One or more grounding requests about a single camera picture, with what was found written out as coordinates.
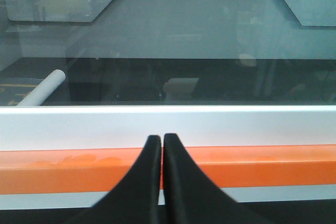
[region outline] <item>orange stripe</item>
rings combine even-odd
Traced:
[[[336,145],[187,149],[219,187],[336,184]],[[0,152],[0,194],[109,191],[140,151]]]

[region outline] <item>white pipe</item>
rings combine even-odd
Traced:
[[[40,106],[64,82],[65,78],[62,70],[54,70],[17,106]]]

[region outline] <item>glass window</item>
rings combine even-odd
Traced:
[[[333,3],[0,0],[0,105],[335,104]]]

